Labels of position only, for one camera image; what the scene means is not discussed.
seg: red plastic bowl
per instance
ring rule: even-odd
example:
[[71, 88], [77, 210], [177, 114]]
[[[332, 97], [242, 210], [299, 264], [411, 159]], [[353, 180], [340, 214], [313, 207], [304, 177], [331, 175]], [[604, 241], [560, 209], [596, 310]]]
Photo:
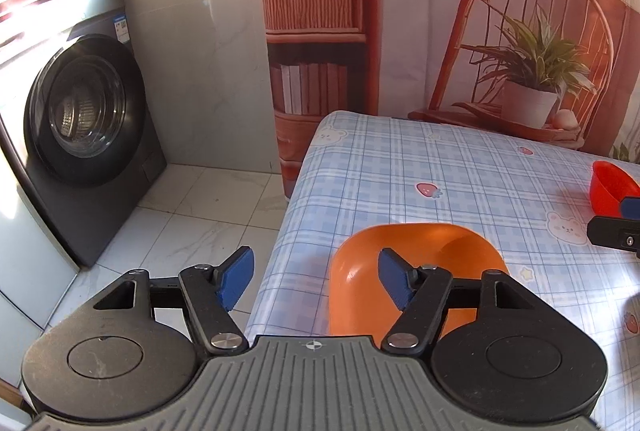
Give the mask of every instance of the red plastic bowl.
[[598, 216], [621, 218], [620, 201], [625, 196], [640, 196], [640, 186], [618, 166], [596, 160], [589, 187], [593, 212]]

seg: blue checkered tablecloth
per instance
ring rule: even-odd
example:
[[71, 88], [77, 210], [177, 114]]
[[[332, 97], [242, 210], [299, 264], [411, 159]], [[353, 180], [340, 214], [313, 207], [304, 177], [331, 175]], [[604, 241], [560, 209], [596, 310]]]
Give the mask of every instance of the blue checkered tablecloth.
[[[640, 261], [594, 247], [599, 157], [496, 133], [337, 111], [306, 154], [246, 334], [326, 335], [328, 268], [349, 236], [382, 223], [455, 223], [484, 236], [511, 275], [602, 347], [594, 411], [640, 429]], [[640, 178], [640, 166], [616, 162]]]

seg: white flower pot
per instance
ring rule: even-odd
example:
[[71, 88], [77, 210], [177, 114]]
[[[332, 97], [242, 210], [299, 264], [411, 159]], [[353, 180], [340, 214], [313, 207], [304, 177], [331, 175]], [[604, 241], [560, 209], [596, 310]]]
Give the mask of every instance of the white flower pot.
[[541, 128], [558, 94], [552, 91], [538, 91], [505, 80], [502, 87], [501, 117], [510, 122]]

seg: metal screw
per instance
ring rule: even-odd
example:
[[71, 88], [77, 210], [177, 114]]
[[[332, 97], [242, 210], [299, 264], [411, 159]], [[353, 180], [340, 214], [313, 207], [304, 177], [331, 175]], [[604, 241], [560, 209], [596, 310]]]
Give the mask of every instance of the metal screw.
[[211, 337], [211, 345], [220, 350], [235, 350], [242, 344], [238, 334], [218, 334]]
[[390, 347], [407, 350], [418, 345], [418, 337], [414, 334], [391, 334], [386, 338]]

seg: orange plastic tray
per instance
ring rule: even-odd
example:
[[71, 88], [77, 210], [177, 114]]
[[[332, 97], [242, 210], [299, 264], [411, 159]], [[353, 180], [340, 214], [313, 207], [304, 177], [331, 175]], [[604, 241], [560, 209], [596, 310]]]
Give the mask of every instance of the orange plastic tray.
[[[414, 267], [446, 268], [454, 277], [479, 279], [488, 268], [508, 273], [498, 251], [482, 236], [450, 223], [403, 223], [369, 227], [335, 253], [329, 274], [330, 335], [372, 335], [377, 346], [400, 312], [378, 278], [385, 247]], [[476, 319], [475, 309], [450, 310], [442, 335]]]

